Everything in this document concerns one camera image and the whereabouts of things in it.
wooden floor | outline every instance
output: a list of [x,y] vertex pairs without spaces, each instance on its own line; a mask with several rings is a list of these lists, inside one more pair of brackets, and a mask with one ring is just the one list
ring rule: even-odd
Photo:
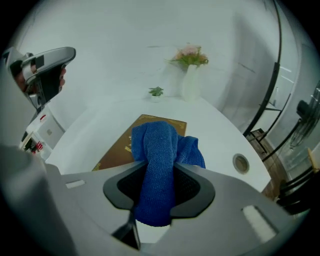
[[[273,148],[269,145],[269,143],[263,139],[260,141],[254,139],[254,137],[258,137],[262,134],[262,131],[256,130],[253,131],[250,135],[246,137],[250,144],[254,148],[254,150],[258,153],[261,159],[266,157],[270,152],[272,152]],[[280,183],[284,181],[289,181],[286,170],[284,169],[282,163],[277,157],[277,154],[272,155],[269,159],[264,162],[266,169],[269,172],[271,177],[271,181],[265,187],[262,194],[266,197],[274,200],[279,195]]]

blue towel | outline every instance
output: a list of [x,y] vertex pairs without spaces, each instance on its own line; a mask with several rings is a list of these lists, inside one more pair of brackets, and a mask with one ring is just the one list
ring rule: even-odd
[[183,137],[165,121],[147,122],[132,129],[131,150],[135,161],[148,161],[135,219],[154,227],[169,225],[176,206],[174,162],[206,168],[198,139]]

brown wooden board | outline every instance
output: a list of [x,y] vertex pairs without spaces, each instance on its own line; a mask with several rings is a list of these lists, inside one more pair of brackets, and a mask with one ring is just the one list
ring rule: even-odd
[[148,122],[165,121],[172,125],[176,132],[185,136],[187,123],[178,120],[167,119],[163,117],[142,114],[137,120],[121,135],[121,137],[112,145],[107,153],[101,158],[93,171],[122,166],[134,162],[131,154],[131,131],[133,127],[140,126]]

white vase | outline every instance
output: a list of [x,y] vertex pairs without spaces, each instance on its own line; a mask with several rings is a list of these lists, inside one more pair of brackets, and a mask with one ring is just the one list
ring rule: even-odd
[[186,102],[192,102],[200,98],[199,67],[189,65],[182,80],[181,96]]
[[160,100],[161,100],[160,97],[161,97],[161,96],[151,96],[151,101],[152,101],[153,103],[158,103],[158,102],[160,102]]

small potted plant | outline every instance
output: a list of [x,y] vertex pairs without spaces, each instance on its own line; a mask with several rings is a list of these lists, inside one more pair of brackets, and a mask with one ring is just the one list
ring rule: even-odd
[[159,86],[157,86],[156,88],[149,88],[151,91],[149,91],[149,93],[151,94],[151,101],[152,102],[159,102],[160,101],[160,96],[162,94],[164,94],[162,88],[160,88]]

